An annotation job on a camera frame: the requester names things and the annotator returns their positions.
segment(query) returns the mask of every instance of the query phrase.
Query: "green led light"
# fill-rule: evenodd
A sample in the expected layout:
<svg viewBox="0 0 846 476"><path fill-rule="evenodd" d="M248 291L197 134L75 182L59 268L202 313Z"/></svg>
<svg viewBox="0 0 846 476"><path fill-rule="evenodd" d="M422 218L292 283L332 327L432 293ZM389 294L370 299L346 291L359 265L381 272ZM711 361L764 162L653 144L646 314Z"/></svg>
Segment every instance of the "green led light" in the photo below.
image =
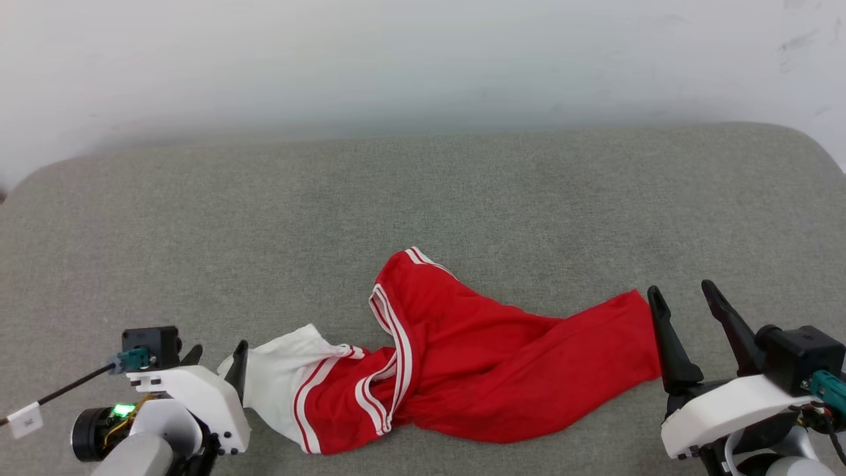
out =
<svg viewBox="0 0 846 476"><path fill-rule="evenodd" d="M129 416L132 411L135 410L135 405L127 405L125 403L119 403L114 406L112 409L112 413L118 415L121 418L126 418Z"/></svg>

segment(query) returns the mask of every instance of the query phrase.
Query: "wire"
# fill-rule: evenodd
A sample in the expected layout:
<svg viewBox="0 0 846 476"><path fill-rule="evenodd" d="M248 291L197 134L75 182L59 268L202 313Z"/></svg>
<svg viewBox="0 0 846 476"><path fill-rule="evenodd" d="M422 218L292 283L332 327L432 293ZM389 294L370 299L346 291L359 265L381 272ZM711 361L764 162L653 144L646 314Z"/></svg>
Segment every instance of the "wire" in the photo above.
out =
<svg viewBox="0 0 846 476"><path fill-rule="evenodd" d="M846 465L846 454L843 453L843 447L840 446L838 434L834 431L834 423L832 423L832 418L828 416L828 412L824 412L822 414L822 419L826 421L826 430L828 431L828 437L832 439L832 445L834 445L834 450L838 453L840 462Z"/></svg>
<svg viewBox="0 0 846 476"><path fill-rule="evenodd" d="M124 421L118 423L117 425L115 425L114 428L110 429L109 432L106 433L106 437L103 438L103 448L108 447L108 437L109 436L112 436L114 433L116 433L119 429L123 428L124 426L126 426L128 424L132 424L132 423L135 422L135 414L141 409L141 406L144 405L145 401L155 400L157 398L158 398L158 396L154 396L153 394L150 394L150 393L142 396L141 399L138 401L138 405L135 405L135 409L132 411L132 413L130 413Z"/></svg>
<svg viewBox="0 0 846 476"><path fill-rule="evenodd" d="M91 372L90 374L86 375L85 377L75 381L73 384L65 385L64 387L60 388L59 390L54 391L52 394L45 396L44 398L40 399L38 401L38 405L44 405L45 403L47 403L48 401L56 398L57 396L62 396L64 394L68 393L69 391L75 389L76 387L84 384L88 380L95 378L97 375L104 374L104 373L108 372L109 370L111 370L113 368L114 368L114 363L110 363L105 367L101 367L101 368L95 370L94 372Z"/></svg>

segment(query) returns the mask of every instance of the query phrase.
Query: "clothing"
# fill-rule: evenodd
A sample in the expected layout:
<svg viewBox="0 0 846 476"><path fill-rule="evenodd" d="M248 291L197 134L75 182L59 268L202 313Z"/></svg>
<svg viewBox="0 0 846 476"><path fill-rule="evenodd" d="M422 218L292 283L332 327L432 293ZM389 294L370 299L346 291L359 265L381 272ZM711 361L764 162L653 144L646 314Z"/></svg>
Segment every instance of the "clothing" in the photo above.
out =
<svg viewBox="0 0 846 476"><path fill-rule="evenodd" d="M244 406L309 453L407 423L508 443L560 431L661 374L637 291L542 317L480 296L411 247L387 261L370 304L394 347L332 346L305 326L250 351Z"/></svg>

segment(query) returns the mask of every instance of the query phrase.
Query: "white stripe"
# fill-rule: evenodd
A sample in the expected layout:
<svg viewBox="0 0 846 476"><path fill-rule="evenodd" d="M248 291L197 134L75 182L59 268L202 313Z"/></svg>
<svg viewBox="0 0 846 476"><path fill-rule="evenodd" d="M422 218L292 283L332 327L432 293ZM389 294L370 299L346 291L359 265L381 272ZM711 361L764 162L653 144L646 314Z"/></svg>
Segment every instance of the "white stripe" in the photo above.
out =
<svg viewBox="0 0 846 476"><path fill-rule="evenodd" d="M373 294L371 295L371 302L373 302L373 301L376 302L376 306L379 307L379 310L382 312L382 316L385 318L385 320L387 320L388 325L391 326L392 332L389 332L389 334L393 336L393 342L397 346L397 351L394 352L394 353L397 353L397 352L399 352L399 349L402 348L402 343L398 340L398 337L397 337L397 330L396 330L397 326L393 322L391 315L388 313L388 311L385 307L385 302L382 299L382 295L378 292L378 290L380 290L381 288L382 288L382 286L379 285L379 284L377 284L373 288ZM404 374L403 373L404 360L405 359L403 359L401 361L400 360L397 361L397 375L403 375ZM396 381L396 383L394 383L394 386L393 386L393 402L391 404L391 414L393 414L393 412L397 409L397 402L399 401L399 387L400 387L400 379L399 379L399 377L397 377L397 381Z"/></svg>
<svg viewBox="0 0 846 476"><path fill-rule="evenodd" d="M422 259L424 263L431 264L432 266L437 266L438 268L443 269L444 271L449 273L450 276L455 278L455 274L452 274L452 272L450 272L449 269L447 269L445 266L442 266L441 264L438 264L438 263L435 263L434 261L432 261L428 256L423 254L423 252L417 246L412 246L411 249L414 250L415 252L417 252L417 254L420 255L420 259ZM406 250L406 252L408 252L409 255L412 256L412 261L415 261L417 263L418 260L416 260L414 252L412 252L411 250Z"/></svg>
<svg viewBox="0 0 846 476"><path fill-rule="evenodd" d="M367 302L371 305L371 309L373 310L373 317L376 318L376 321L379 323L379 325L382 327L382 329L384 329L384 331L387 332L388 335L393 336L393 332L391 332L391 330L388 327L385 326L385 323L382 322L382 319L379 318L379 313L376 311L376 305L373 304L373 295L372 294L371 294L371 298Z"/></svg>
<svg viewBox="0 0 846 476"><path fill-rule="evenodd" d="M403 359L402 361L397 361L397 387L394 389L394 399L393 405L391 409L391 414L396 411L397 406L402 402L405 398L405 392L409 389L409 385L411 384L411 371L414 365L412 356L411 356L411 345L409 341L409 337L405 334L405 329L403 329L402 324L399 322L399 318L397 318L397 314L394 313L393 307L391 307L391 302L387 299L387 293L382 288L382 285L377 284L373 291L380 295L383 303L387 307L387 313L390 316L388 320L389 323L395 325L396 334L394 335L394 339L397 341L398 347L403 350Z"/></svg>
<svg viewBox="0 0 846 476"><path fill-rule="evenodd" d="M362 393L362 389L366 388L369 384L371 377L364 377L363 379L359 380L357 384L355 384L355 401L359 403L359 407L363 408L368 415L370 415L371 420L373 420L373 427L376 429L376 434L382 436L384 434L384 425L382 424L382 416L376 410L373 405L369 401L365 399L364 394Z"/></svg>
<svg viewBox="0 0 846 476"><path fill-rule="evenodd" d="M327 375L329 375L329 372L332 370L332 367L334 367L336 363L338 363L338 359L335 357L326 359L326 363L323 364L323 366L320 368L320 371L317 372L317 375L314 376L314 379L311 379L311 382L309 382L308 385L302 388L302 391L299 393L299 399L294 402L294 405L296 406L297 416L299 417L299 424L301 424L303 427L305 438L309 442L309 447L311 448L312 453L320 452L320 441L318 441L317 439L317 434L315 433L315 430L309 424L308 418L305 417L305 398L309 395L311 389L323 383L323 380L326 378ZM307 374L311 376L312 372L314 372L313 369L311 369L310 372L307 372ZM301 446L303 448L303 451L308 452L305 449L304 441Z"/></svg>
<svg viewBox="0 0 846 476"><path fill-rule="evenodd" d="M365 358L365 352L364 352L364 350L361 349L361 347L350 346L349 348L352 349L352 351L353 351L353 355L349 356L350 358L354 358L356 360L361 359L361 358Z"/></svg>
<svg viewBox="0 0 846 476"><path fill-rule="evenodd" d="M412 263L423 264L423 262L417 257L417 255L415 255L415 253L411 251L411 249L405 250L405 254L409 255Z"/></svg>
<svg viewBox="0 0 846 476"><path fill-rule="evenodd" d="M396 368L395 363L397 362L397 352L394 352L390 359L388 359L387 364L385 367L382 368L379 372L371 375L370 377L365 377L364 379L359 380L359 383L355 385L355 400L359 403L359 406L365 410L373 420L373 426L376 428L376 434L382 436L383 434L391 431L391 418L392 414L388 413L385 410L385 407L382 406L382 402L379 401L378 398L375 398L373 394L370 392L370 384L373 379L385 379L384 374L390 374L392 369ZM360 395L360 393L367 394L370 397L370 400L373 403L370 403L365 399L364 395Z"/></svg>

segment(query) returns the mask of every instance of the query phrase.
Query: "camera lens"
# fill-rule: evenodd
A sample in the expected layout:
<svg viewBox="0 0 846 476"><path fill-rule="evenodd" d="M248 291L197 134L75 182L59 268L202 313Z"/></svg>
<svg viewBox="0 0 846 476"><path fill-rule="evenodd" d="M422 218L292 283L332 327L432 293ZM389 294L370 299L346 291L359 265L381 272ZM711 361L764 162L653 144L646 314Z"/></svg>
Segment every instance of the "camera lens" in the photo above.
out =
<svg viewBox="0 0 846 476"><path fill-rule="evenodd" d="M104 440L111 428L111 407L89 408L76 418L70 433L70 445L76 459L82 462L102 461L111 448L104 447Z"/></svg>

